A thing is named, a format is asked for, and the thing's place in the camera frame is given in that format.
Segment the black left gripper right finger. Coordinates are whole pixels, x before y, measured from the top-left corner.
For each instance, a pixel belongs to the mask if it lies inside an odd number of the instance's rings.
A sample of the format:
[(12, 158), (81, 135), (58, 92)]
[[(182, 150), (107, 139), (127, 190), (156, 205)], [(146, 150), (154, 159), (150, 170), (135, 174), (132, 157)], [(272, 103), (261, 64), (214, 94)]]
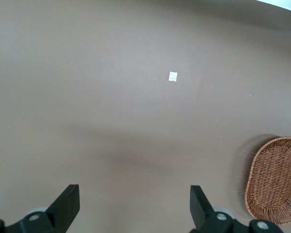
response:
[(190, 213), (195, 225), (193, 233), (281, 233), (274, 223), (254, 219), (249, 225), (241, 224), (229, 212), (214, 210), (201, 186), (190, 187)]

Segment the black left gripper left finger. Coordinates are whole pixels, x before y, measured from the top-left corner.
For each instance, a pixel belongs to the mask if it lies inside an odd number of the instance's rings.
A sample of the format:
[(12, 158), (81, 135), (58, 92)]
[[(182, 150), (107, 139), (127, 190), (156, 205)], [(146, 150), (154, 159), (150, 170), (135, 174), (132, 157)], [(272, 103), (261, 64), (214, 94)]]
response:
[(70, 184), (44, 211), (35, 211), (6, 226), (0, 219), (0, 233), (65, 233), (80, 210), (80, 189)]

